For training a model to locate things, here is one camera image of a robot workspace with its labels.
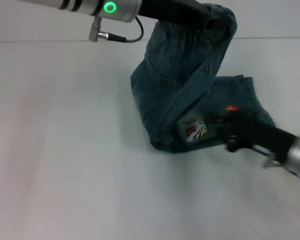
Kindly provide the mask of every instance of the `white table surface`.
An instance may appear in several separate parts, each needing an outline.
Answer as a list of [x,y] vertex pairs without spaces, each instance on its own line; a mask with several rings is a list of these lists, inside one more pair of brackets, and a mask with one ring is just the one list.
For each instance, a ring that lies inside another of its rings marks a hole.
[[[0,240],[300,240],[300,180],[263,156],[150,146],[146,44],[0,43]],[[233,40],[219,75],[239,74],[300,134],[300,39]]]

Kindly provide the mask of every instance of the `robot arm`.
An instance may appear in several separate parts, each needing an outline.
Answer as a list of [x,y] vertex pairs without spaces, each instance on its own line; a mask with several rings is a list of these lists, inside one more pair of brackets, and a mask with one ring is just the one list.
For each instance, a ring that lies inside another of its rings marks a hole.
[[264,167],[277,163],[300,178],[300,137],[281,129],[267,126],[253,112],[232,111],[213,115],[220,139],[229,152],[252,149],[268,156]]
[[[218,19],[212,17],[208,6],[195,0],[21,0],[23,2],[44,5],[60,10],[78,12],[94,16],[89,40],[97,42],[99,38],[123,43],[133,43],[143,37],[143,27],[137,15],[162,20],[174,24],[186,25],[191,29],[213,28]],[[141,27],[141,37],[127,40],[101,31],[102,18],[122,22],[137,19]]]

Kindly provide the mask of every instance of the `green led ring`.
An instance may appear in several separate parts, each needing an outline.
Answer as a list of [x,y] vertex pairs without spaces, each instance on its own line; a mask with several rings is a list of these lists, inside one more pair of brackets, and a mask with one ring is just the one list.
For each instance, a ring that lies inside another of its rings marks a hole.
[[104,7],[103,7],[104,11],[108,14],[113,14],[115,11],[117,11],[117,5],[113,2],[113,1],[108,1]]

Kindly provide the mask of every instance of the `denim pants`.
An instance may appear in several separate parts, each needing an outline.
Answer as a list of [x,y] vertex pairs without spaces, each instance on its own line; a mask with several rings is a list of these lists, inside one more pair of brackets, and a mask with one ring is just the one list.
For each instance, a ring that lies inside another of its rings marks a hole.
[[274,126],[262,108],[252,78],[216,77],[236,33],[234,13],[206,3],[209,29],[159,21],[147,44],[144,60],[131,76],[131,88],[151,145],[182,153],[222,144],[207,113],[249,110]]

